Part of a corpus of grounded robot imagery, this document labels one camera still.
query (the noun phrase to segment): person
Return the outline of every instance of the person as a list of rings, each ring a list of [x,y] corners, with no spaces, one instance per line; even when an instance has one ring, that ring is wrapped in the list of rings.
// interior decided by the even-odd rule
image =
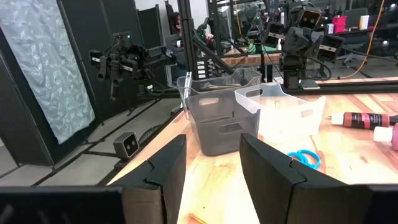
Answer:
[[[185,76],[187,74],[187,57],[185,56],[185,49],[183,47],[177,47],[177,41],[182,40],[180,14],[178,12],[173,13],[170,16],[170,22],[175,29],[175,34],[166,38],[166,47],[174,53],[177,61],[177,68],[175,74],[172,76],[173,81],[175,81],[178,77]],[[206,34],[205,38],[206,40],[212,41],[214,35]]]

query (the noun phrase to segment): blue scissors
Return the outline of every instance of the blue scissors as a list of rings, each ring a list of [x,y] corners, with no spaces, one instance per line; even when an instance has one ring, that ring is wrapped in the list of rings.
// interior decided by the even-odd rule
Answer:
[[[305,157],[304,154],[308,154],[308,155],[314,157],[317,160],[317,163],[316,164],[308,163],[308,159]],[[311,152],[309,150],[302,149],[302,150],[298,150],[297,152],[290,152],[287,155],[290,157],[296,157],[297,159],[300,160],[300,162],[302,164],[304,164],[312,169],[317,169],[321,164],[321,158],[316,153]]]

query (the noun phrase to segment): patterned curtain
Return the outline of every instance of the patterned curtain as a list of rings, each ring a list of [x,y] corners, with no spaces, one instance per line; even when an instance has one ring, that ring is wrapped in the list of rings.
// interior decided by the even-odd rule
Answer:
[[[57,2],[0,0],[0,6],[0,27],[61,144],[95,116]]]

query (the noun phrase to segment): pink bottle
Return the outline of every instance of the pink bottle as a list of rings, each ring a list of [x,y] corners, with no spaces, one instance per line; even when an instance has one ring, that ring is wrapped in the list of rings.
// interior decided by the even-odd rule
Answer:
[[[392,148],[398,151],[398,123],[393,128],[375,127],[373,140],[377,142],[391,142]]]

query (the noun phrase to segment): red paint bottle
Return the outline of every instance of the red paint bottle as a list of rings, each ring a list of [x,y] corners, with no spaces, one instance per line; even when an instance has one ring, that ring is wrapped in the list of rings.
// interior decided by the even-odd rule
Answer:
[[[347,128],[374,129],[375,127],[389,127],[398,123],[398,116],[371,113],[336,113],[331,117],[331,123],[343,125]]]
[[[392,148],[398,151],[398,124],[393,128],[376,127],[373,133],[373,140],[377,142],[391,142]]]

